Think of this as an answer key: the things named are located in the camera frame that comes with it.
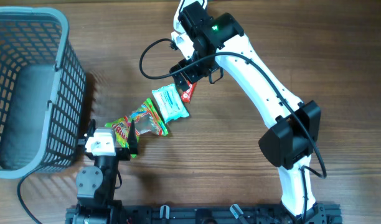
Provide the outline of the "red stick packet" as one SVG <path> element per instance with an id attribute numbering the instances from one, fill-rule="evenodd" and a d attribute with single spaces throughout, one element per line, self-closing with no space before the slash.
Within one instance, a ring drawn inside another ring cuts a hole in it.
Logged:
<path id="1" fill-rule="evenodd" d="M 188 85 L 189 89 L 186 91 L 183 91 L 182 95 L 181 95 L 181 100 L 184 103 L 190 103 L 192 95 L 193 95 L 195 87 L 196 87 L 196 83 L 187 82 L 187 85 Z"/>

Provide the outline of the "teal tissue pack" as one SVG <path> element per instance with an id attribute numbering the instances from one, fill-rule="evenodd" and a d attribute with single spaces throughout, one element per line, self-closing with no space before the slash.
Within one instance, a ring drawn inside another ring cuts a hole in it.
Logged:
<path id="1" fill-rule="evenodd" d="M 165 123 L 178 118 L 189 117 L 189 112 L 186 110 L 175 84 L 162 86 L 157 90 L 153 90 L 152 94 Z"/>

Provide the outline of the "green Haribo gummy bag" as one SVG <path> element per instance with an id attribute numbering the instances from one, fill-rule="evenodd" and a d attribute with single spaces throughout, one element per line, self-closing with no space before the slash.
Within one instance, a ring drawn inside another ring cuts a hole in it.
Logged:
<path id="1" fill-rule="evenodd" d="M 134 123 L 137 142 L 139 142 L 139 136 L 145 133 L 153 133 L 158 136 L 166 136 L 169 134 L 164 121 L 150 98 L 147 98 L 141 106 L 130 115 L 106 123 L 105 127 L 114 130 L 116 141 L 121 147 L 129 149 L 132 158 L 135 158 L 139 154 L 136 147 L 130 146 L 129 134 L 132 123 Z"/>

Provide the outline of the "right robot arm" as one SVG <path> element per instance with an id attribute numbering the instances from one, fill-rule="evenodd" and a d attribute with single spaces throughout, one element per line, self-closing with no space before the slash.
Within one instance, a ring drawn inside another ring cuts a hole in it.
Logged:
<path id="1" fill-rule="evenodd" d="M 172 46 L 184 56 L 170 69 L 176 86 L 186 91 L 214 72 L 227 73 L 237 82 L 267 127 L 258 145 L 278 169 L 281 204 L 293 222 L 307 223 L 316 203 L 309 164 L 320 155 L 318 105 L 304 103 L 274 76 L 231 14 L 212 17 L 206 1 L 181 1 L 173 27 Z"/>

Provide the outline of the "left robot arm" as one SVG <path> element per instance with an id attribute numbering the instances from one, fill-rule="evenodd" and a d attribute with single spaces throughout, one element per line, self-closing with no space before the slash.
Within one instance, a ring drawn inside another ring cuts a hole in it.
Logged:
<path id="1" fill-rule="evenodd" d="M 77 205 L 67 209 L 66 223 L 119 223 L 124 215 L 123 204 L 114 199 L 121 182 L 119 161 L 129 161 L 131 153 L 138 150 L 135 123 L 129 126 L 128 147 L 115 146 L 115 131 L 96 128 L 91 120 L 82 144 L 85 154 L 94 161 L 76 176 Z"/>

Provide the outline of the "white barcode scanner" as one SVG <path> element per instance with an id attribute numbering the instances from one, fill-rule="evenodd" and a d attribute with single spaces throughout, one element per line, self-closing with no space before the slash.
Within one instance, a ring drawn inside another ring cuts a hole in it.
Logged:
<path id="1" fill-rule="evenodd" d="M 181 25 L 181 23 L 179 21 L 179 13 L 182 12 L 182 10 L 186 6 L 188 6 L 194 2 L 199 2 L 200 5 L 203 7 L 203 9 L 206 9 L 208 0 L 180 0 L 180 3 L 177 7 L 177 10 L 176 10 L 176 13 L 175 13 L 174 19 L 173 19 L 173 28 L 177 33 L 182 34 L 185 32 L 183 26 Z"/>

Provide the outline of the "grey plastic shopping basket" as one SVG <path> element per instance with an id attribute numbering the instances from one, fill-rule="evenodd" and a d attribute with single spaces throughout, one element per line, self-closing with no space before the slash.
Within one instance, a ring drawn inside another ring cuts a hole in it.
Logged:
<path id="1" fill-rule="evenodd" d="M 70 167 L 86 74 L 49 7 L 0 7 L 0 179 Z"/>

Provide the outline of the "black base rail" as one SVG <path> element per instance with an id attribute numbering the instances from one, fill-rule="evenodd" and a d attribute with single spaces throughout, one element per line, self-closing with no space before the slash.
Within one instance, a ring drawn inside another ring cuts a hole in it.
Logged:
<path id="1" fill-rule="evenodd" d="M 340 206 L 317 203 L 302 215 L 291 216 L 280 204 L 230 207 L 124 206 L 121 209 L 67 209 L 65 223 L 343 223 Z"/>

